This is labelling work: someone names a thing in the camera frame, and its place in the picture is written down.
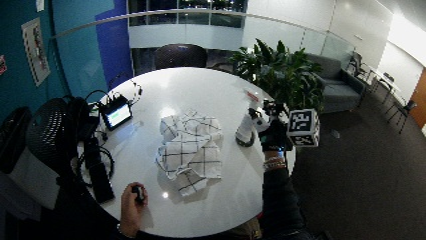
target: sleeve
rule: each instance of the sleeve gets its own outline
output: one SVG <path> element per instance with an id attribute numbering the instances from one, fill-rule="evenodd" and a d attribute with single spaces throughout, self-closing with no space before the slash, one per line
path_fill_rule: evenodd
<path id="1" fill-rule="evenodd" d="M 268 238 L 287 231 L 305 229 L 299 197 L 287 168 L 265 172 L 263 197 L 264 236 Z"/>

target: gray sofa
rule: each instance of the gray sofa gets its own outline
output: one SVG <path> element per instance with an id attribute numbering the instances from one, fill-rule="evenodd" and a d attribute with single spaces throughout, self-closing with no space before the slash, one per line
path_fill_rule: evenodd
<path id="1" fill-rule="evenodd" d="M 323 72 L 316 74 L 324 85 L 324 112 L 341 112 L 355 109 L 365 94 L 364 83 L 341 67 L 341 61 L 308 54 L 308 59 L 321 64 Z"/>

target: hand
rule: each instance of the hand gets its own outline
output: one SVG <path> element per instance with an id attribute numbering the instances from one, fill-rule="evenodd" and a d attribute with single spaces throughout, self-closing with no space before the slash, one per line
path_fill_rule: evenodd
<path id="1" fill-rule="evenodd" d="M 138 203 L 135 200 L 136 193 L 132 193 L 132 187 L 139 186 L 143 189 L 144 202 Z M 128 237 L 136 237 L 138 231 L 143 224 L 143 210 L 148 205 L 148 193 L 142 183 L 131 183 L 122 194 L 122 221 L 120 232 Z"/>
<path id="2" fill-rule="evenodd" d="M 284 123 L 279 119 L 272 120 L 269 128 L 259 132 L 259 138 L 264 152 L 284 151 L 287 147 L 287 127 Z"/>

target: potted plant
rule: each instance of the potted plant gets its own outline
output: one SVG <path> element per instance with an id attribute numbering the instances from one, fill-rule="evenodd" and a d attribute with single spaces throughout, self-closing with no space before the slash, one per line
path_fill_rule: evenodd
<path id="1" fill-rule="evenodd" d="M 285 103 L 291 111 L 321 112 L 323 84 L 315 77 L 321 65 L 308 59 L 305 49 L 291 53 L 281 40 L 276 50 L 261 40 L 256 41 L 253 51 L 241 47 L 229 58 L 236 74 L 268 92 L 276 102 Z"/>

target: person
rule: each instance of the person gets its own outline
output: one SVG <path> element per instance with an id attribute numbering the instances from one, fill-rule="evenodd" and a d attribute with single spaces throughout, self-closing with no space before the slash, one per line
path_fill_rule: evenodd
<path id="1" fill-rule="evenodd" d="M 289 176 L 287 157 L 283 154 L 287 142 L 285 132 L 285 126 L 280 120 L 273 120 L 269 128 L 259 132 L 265 155 L 263 239 L 311 240 L 315 239 L 315 236 L 307 228 L 299 196 Z M 132 186 L 142 186 L 144 189 L 147 201 L 144 200 L 143 204 L 135 201 L 136 193 L 131 191 Z M 142 214 L 147 205 L 148 193 L 144 185 L 131 183 L 122 196 L 122 222 L 114 239 L 136 238 L 142 226 Z"/>
<path id="2" fill-rule="evenodd" d="M 138 193 L 132 191 L 134 187 L 140 187 L 144 196 L 143 202 L 136 201 Z M 112 232 L 111 239 L 135 239 L 143 225 L 143 212 L 148 206 L 148 192 L 144 184 L 139 182 L 130 183 L 122 194 L 122 216 L 120 223 Z"/>

